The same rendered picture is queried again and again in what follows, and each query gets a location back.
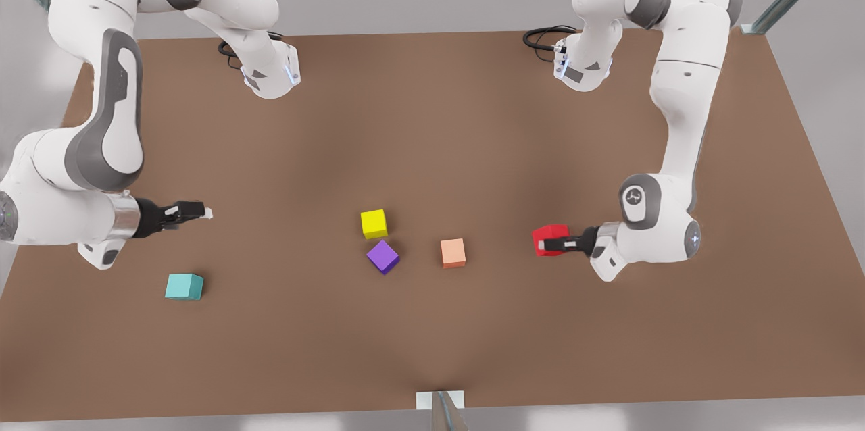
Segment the red wooden cube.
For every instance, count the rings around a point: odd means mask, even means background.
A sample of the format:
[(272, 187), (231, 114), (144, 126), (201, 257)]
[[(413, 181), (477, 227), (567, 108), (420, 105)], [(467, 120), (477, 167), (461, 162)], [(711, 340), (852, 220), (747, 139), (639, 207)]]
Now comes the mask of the red wooden cube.
[(569, 235), (569, 227), (565, 224), (550, 224), (533, 230), (532, 238), (535, 255), (538, 257), (554, 257), (562, 255), (562, 253), (564, 253), (563, 250), (550, 249), (549, 247), (546, 247), (546, 245), (541, 247), (541, 243), (547, 239), (560, 239), (568, 237)]

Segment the teal wooden cube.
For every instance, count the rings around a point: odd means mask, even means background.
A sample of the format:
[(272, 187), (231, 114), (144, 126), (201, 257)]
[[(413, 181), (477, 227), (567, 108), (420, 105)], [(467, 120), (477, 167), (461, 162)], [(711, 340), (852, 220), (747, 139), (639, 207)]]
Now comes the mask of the teal wooden cube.
[(203, 277), (197, 274), (170, 274), (164, 298), (171, 301), (200, 301), (203, 296), (203, 283)]

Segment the yellow wooden cube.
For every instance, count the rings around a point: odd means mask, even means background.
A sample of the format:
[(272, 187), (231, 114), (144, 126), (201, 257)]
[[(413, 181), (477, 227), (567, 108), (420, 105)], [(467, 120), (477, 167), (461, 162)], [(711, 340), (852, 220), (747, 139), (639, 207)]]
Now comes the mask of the yellow wooden cube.
[(385, 211), (377, 209), (360, 213), (362, 234), (365, 239), (378, 239), (387, 236), (387, 220)]

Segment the purple wooden cube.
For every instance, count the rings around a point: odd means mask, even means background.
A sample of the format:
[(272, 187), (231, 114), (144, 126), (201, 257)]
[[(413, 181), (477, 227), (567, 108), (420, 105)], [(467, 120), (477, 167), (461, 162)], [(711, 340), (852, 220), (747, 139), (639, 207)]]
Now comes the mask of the purple wooden cube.
[(366, 256), (381, 274), (388, 274), (401, 261), (401, 257), (386, 240), (378, 241)]

